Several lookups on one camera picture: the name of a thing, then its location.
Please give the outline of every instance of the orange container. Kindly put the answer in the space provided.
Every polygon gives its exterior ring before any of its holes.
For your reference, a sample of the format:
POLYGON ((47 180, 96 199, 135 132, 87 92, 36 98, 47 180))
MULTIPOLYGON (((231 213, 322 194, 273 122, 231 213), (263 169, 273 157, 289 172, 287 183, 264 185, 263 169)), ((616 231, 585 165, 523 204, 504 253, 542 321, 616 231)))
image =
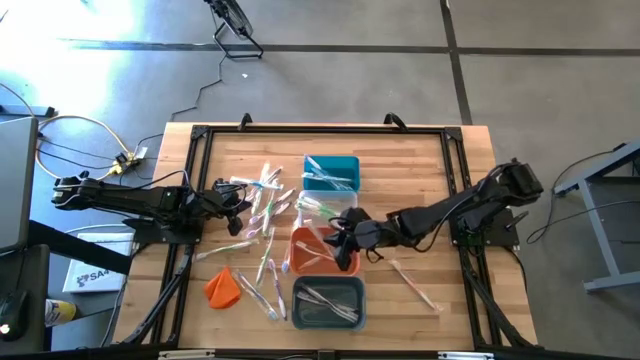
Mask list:
MULTIPOLYGON (((329 235, 335 232, 335 230, 330 227, 321 227, 318 228, 318 230, 320 230, 322 235, 329 235)), ((298 241, 306 244, 307 247, 316 252, 327 254, 322 243, 313 236, 313 233, 309 228, 299 227, 294 230, 293 234, 291 234, 291 241, 289 243, 291 253, 290 266, 291 270, 298 275, 354 275, 360 269, 360 253, 357 252, 351 253, 351 266, 349 266, 347 271, 340 270, 335 261, 325 258, 321 258, 320 261, 313 265, 301 268, 303 264, 313 260, 317 256, 295 246, 298 241)))

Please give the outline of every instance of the wooden table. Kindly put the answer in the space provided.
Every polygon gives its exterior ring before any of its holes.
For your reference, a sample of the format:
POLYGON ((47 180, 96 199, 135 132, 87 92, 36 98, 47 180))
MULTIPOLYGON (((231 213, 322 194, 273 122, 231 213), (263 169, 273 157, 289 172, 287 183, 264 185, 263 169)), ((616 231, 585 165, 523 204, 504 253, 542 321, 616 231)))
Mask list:
MULTIPOLYGON (((154 178, 183 169, 193 123, 168 123, 154 178)), ((489 131, 484 126, 463 126, 464 144, 475 184, 495 165, 489 131)), ((196 156, 200 164, 203 146, 196 156)), ((216 178, 232 175, 257 178, 265 161, 284 166, 280 179, 285 189, 302 188, 303 154, 355 155, 360 159, 362 185, 359 206, 376 219, 410 206, 429 205, 448 196, 442 151, 438 136, 395 134, 217 134, 207 174, 207 187, 216 178)), ((194 171, 192 179, 197 179, 194 171)), ((179 176, 158 185, 179 184, 179 176)), ((272 255, 278 264, 289 241, 296 216, 290 208, 275 221, 277 232, 272 255)), ((339 349, 339 350, 469 350, 472 341, 458 253, 449 245, 443 227, 435 246, 425 254, 408 248, 387 248, 382 253, 396 257, 420 288, 444 311, 434 314, 386 261, 369 263, 361 254, 358 276, 366 284, 367 320, 360 332, 300 331, 291 321, 272 322, 253 300, 244 294, 227 310, 213 310, 203 286, 223 266, 240 269, 255 279, 265 244, 246 251, 220 254, 193 265, 180 337, 181 348, 253 349, 339 349)), ((226 221, 208 221, 196 251, 206 251, 237 242, 229 236, 226 221)), ((136 256, 115 331, 114 340, 129 335, 155 302, 166 259, 167 246, 153 245, 136 256)), ((487 248, 487 261, 494 297, 522 335, 536 342, 520 268, 501 248, 487 248)), ((287 307, 295 275, 281 276, 287 307)), ((274 308, 277 297, 271 277, 265 279, 263 294, 274 308)), ((173 317, 173 303, 167 307, 164 332, 173 317)), ((487 317, 479 306, 485 338, 489 338, 487 317)))

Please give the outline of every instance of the concrete floor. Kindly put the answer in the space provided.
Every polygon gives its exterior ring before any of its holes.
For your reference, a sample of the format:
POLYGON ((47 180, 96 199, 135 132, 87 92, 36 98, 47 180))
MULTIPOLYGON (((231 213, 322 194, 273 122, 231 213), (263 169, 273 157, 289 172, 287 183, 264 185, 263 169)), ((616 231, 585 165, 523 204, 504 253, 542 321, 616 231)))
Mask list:
MULTIPOLYGON (((198 89, 216 78, 219 52, 73 50, 52 40, 211 43, 214 27, 202 1, 36 2, 31 9, 16 5, 0 23, 3 48, 13 50, 0 58, 1 81, 33 104, 107 122, 128 146, 162 132, 171 113, 192 106, 198 89)), ((239 2, 257 40, 266 44, 447 44, 437 0, 239 2)), ((634 0, 449 3, 460 46, 640 47, 640 3, 634 0)), ((461 56, 461 66, 473 123, 490 127, 498 161, 517 156, 529 162, 546 188, 573 161, 640 133, 640 57, 461 56)), ((410 124, 461 122, 446 54, 271 52, 263 61, 226 61, 223 78, 200 94, 197 110, 175 121, 239 121, 250 112, 261 122, 378 123, 393 111, 410 124)), ((9 98, 0 93, 0 102, 9 98)), ((103 155, 118 150, 100 129, 65 124, 47 133, 57 142, 103 155)), ((60 174, 81 170, 47 160, 60 174)), ((144 172, 151 174, 153 166, 147 166, 144 172)), ((135 177, 125 182, 142 183, 135 177)), ((36 169, 33 219, 62 230, 118 220, 90 211, 56 212, 48 204, 51 185, 51 178, 36 169)), ((529 206, 531 215, 519 225, 521 238, 544 224, 548 201, 547 192, 529 206)), ((557 217, 584 209, 578 195, 557 206, 557 217)), ((586 217, 557 225, 543 242, 522 246, 520 255, 540 344, 637 357, 640 286, 595 295, 582 289, 583 280, 606 274, 586 217)), ((52 276, 63 276, 65 264, 60 258, 52 261, 52 276)), ((103 313, 56 328, 54 348, 96 346, 107 320, 103 313)))

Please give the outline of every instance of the yellow cable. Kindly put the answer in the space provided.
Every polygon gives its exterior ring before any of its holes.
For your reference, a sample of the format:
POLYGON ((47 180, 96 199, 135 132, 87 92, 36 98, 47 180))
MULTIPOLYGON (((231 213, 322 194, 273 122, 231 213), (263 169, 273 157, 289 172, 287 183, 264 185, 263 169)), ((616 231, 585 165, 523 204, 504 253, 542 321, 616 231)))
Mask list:
MULTIPOLYGON (((131 152, 129 151, 129 149, 127 149, 127 147, 124 145, 124 143, 122 142, 122 140, 120 140, 120 138, 118 137, 118 135, 116 135, 115 132, 113 132, 113 130, 111 130, 111 128, 109 128, 109 126, 107 126, 107 124, 103 123, 100 120, 96 120, 96 119, 92 119, 92 118, 88 118, 88 117, 84 117, 84 116, 79 116, 79 115, 58 115, 58 116, 54 116, 50 119, 46 119, 41 121, 38 124, 38 130, 42 130, 44 129, 47 125, 49 125, 50 123, 56 121, 56 120, 60 120, 60 119, 69 119, 69 118, 75 118, 75 119, 82 119, 82 120, 87 120, 90 121, 92 123, 98 124, 100 126, 102 126, 103 128, 105 128, 105 130, 107 130, 109 132, 109 134, 111 134, 111 136, 114 137, 114 139, 116 139, 116 141, 118 142, 118 144, 120 144, 120 147, 122 147, 122 149, 125 151, 125 153, 127 154, 128 158, 132 158, 133 155, 131 154, 131 152)), ((40 144, 39 143, 36 147, 36 163, 38 164, 38 166, 40 166, 40 168, 42 168, 42 170, 44 172, 46 172, 47 174, 51 175, 52 177, 59 179, 60 176, 54 174, 53 172, 51 172, 49 169, 47 169, 44 164, 42 163, 42 161, 40 160, 40 152, 37 151, 40 149, 40 144)), ((104 174, 103 176, 97 178, 96 180, 103 180, 105 179, 107 176, 109 175, 113 175, 115 172, 115 170, 112 168, 110 169, 106 174, 104 174)))

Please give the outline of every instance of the blue plastic bin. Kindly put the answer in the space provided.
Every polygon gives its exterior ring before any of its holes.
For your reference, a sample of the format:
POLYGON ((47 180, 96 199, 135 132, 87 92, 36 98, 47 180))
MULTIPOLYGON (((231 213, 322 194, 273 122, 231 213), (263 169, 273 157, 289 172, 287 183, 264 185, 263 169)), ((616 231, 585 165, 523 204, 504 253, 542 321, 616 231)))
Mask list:
POLYGON ((291 320, 293 326, 300 330, 343 329, 359 331, 364 328, 367 318, 365 299, 364 283, 360 278, 354 276, 301 276, 293 284, 291 320), (313 288, 329 300, 355 308, 359 315, 358 322, 354 324, 324 306, 298 299, 296 294, 302 290, 301 284, 313 288))
MULTIPOLYGON (((360 160, 355 156, 324 156, 324 155, 309 155, 315 160, 315 162, 322 167, 323 170, 329 173, 331 176, 342 177, 352 179, 353 182, 347 184, 351 186, 353 191, 357 192, 360 189, 360 160)), ((311 164, 306 160, 304 161, 304 171, 312 172, 311 164)), ((325 190, 335 191, 333 186, 329 185, 325 181, 303 179, 302 182, 305 190, 325 190)))

